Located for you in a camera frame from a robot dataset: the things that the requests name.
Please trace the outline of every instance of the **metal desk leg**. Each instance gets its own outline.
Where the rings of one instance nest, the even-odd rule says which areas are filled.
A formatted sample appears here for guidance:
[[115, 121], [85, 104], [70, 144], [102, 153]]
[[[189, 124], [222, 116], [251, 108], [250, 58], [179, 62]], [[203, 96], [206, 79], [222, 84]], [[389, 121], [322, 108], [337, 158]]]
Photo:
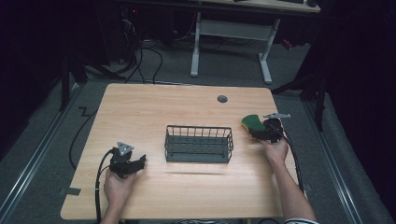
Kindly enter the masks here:
[[271, 46], [274, 42], [274, 38], [275, 38], [277, 27], [279, 26], [279, 23], [280, 23], [280, 19], [275, 20], [274, 26], [272, 27], [270, 35], [267, 40], [267, 46], [265, 48], [265, 51], [264, 51], [264, 53], [259, 54], [260, 65], [262, 66], [262, 75], [264, 76], [264, 82], [266, 84], [272, 83], [271, 74], [270, 74], [270, 71], [268, 70], [267, 56], [268, 56], [268, 53], [270, 52]]
[[194, 52], [192, 53], [192, 62], [191, 62], [191, 76], [198, 76], [198, 65], [199, 65], [199, 37], [201, 34], [201, 13], [197, 12], [197, 22], [195, 28], [195, 44], [194, 44]]

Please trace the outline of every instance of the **black metal basket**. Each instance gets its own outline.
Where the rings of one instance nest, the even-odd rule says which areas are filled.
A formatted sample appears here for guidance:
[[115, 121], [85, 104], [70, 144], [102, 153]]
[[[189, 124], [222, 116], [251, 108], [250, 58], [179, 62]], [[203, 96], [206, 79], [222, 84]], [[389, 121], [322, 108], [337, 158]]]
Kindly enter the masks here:
[[227, 163], [230, 161], [232, 151], [231, 128], [166, 126], [167, 161]]

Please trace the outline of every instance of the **hand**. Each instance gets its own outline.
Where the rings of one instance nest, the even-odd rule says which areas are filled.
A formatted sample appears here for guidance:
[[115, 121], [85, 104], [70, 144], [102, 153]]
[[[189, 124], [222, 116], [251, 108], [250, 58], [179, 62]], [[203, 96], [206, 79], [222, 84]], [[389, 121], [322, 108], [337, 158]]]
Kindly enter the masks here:
[[133, 173], [125, 179], [121, 179], [116, 173], [109, 170], [106, 171], [105, 194], [109, 206], [122, 208], [125, 205], [132, 190], [135, 177], [136, 173]]
[[259, 140], [264, 146], [265, 156], [272, 164], [285, 162], [288, 155], [288, 143], [285, 139], [281, 138], [277, 143], [267, 143], [265, 140]]

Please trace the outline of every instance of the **table top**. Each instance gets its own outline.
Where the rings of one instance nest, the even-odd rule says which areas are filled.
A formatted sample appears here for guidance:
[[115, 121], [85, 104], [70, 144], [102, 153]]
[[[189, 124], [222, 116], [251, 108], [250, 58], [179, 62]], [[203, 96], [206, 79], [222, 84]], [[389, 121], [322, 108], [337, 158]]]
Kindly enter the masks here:
[[[220, 103], [218, 96], [228, 98]], [[95, 219], [94, 183], [99, 163], [121, 141], [134, 146], [132, 160], [147, 155], [123, 218], [238, 218], [282, 216], [275, 177], [262, 145], [250, 139], [243, 117], [276, 112], [265, 88], [110, 84], [92, 125], [61, 216]], [[230, 127], [229, 163], [166, 162], [167, 125]], [[109, 156], [104, 167], [109, 164]], [[297, 182], [294, 159], [286, 158]], [[103, 213], [105, 175], [101, 176]]]
[[320, 7], [309, 7], [306, 4], [306, 0], [304, 0], [303, 4], [291, 3], [279, 0], [247, 0], [247, 1], [239, 1], [235, 2], [234, 0], [200, 0], [202, 2], [207, 3], [219, 3], [219, 4], [227, 4], [233, 6], [242, 6], [242, 7], [263, 7], [263, 8], [271, 8], [271, 9], [281, 9], [281, 10], [289, 10], [289, 11], [299, 11], [299, 12], [320, 12]]

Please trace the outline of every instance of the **gray carpet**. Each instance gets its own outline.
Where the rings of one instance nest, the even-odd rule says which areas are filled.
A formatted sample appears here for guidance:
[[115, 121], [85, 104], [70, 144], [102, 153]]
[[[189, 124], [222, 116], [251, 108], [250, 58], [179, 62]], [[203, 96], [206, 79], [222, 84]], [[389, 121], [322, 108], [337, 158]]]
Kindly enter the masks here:
[[[268, 58], [273, 84], [268, 86], [263, 83], [255, 52], [261, 44], [254, 42], [241, 47], [229, 43], [222, 44], [215, 50], [208, 50], [216, 48], [217, 44], [204, 43], [203, 47], [208, 49], [201, 51], [198, 77], [190, 77], [192, 46], [174, 45], [170, 48], [155, 44], [155, 42], [147, 42], [145, 47], [153, 46], [151, 49], [157, 50], [163, 57], [163, 65], [156, 76], [159, 83], [175, 82], [269, 89], [292, 81], [309, 50], [309, 46], [286, 50], [282, 46], [274, 45]], [[146, 81], [152, 79], [159, 64], [158, 54], [150, 50], [143, 50], [141, 73]], [[110, 68], [117, 70], [120, 65], [113, 64]], [[131, 82], [141, 81], [141, 76], [136, 72]], [[86, 107], [86, 114], [91, 114], [98, 108], [106, 85], [112, 82], [116, 81], [105, 77], [90, 76], [89, 82], [80, 88], [81, 93], [70, 106], [59, 131], [54, 135], [49, 145], [47, 155], [13, 210], [8, 223], [93, 223], [93, 220], [62, 220], [60, 211], [64, 196], [60, 195], [59, 191], [61, 187], [70, 185], [74, 174], [68, 161], [68, 151], [79, 127], [87, 119], [83, 116], [83, 109], [80, 107]], [[23, 168], [57, 115], [60, 106], [60, 92], [60, 85], [57, 85], [46, 102], [33, 114], [18, 142], [0, 162], [0, 168], [4, 171], [0, 174], [2, 179], [0, 199], [2, 202], [7, 198]], [[284, 94], [276, 95], [275, 100], [279, 112], [291, 114], [291, 119], [282, 121], [297, 152], [307, 196], [320, 223], [349, 223], [346, 210], [339, 198], [328, 163], [325, 160], [322, 145], [316, 135], [316, 128], [312, 125], [312, 118], [304, 107], [305, 103], [300, 102], [296, 93], [298, 92], [287, 91]], [[93, 119], [84, 126], [73, 146], [74, 163], [78, 163], [92, 121]], [[394, 223], [384, 205], [379, 201], [370, 180], [354, 155], [332, 109], [329, 97], [326, 98], [323, 128], [323, 134], [359, 209], [362, 223]], [[259, 221], [260, 219], [257, 218], [253, 220], [253, 223]], [[159, 222], [159, 220], [141, 221], [141, 223]]]

